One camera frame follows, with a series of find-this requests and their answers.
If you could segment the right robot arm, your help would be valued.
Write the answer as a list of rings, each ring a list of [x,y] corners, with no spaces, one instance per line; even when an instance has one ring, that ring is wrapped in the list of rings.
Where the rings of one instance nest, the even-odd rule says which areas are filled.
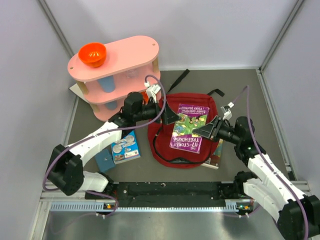
[[[320,234],[320,200],[306,195],[275,166],[258,144],[253,121],[247,116],[236,119],[234,127],[216,116],[192,132],[205,139],[234,144],[236,156],[247,166],[234,178],[233,192],[239,198],[249,196],[266,210],[286,240],[307,240]]]

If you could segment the purple treehouse book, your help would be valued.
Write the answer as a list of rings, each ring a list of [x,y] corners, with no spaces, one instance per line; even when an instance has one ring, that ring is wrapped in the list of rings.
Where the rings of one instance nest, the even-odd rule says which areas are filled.
[[[200,153],[202,137],[193,133],[207,122],[210,108],[206,106],[180,104],[177,114],[180,117],[173,127],[169,146],[172,149]]]

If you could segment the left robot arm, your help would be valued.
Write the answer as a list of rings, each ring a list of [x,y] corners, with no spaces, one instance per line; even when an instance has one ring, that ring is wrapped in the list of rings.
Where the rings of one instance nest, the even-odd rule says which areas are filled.
[[[137,122],[146,121],[170,125],[180,117],[169,107],[167,100],[162,104],[156,100],[144,103],[139,92],[131,92],[124,100],[119,112],[87,137],[68,146],[57,145],[51,154],[45,179],[66,196],[78,191],[97,192],[102,198],[109,198],[114,191],[108,177],[98,172],[88,172],[84,166],[96,154],[112,143],[121,140],[125,134],[136,129]]]

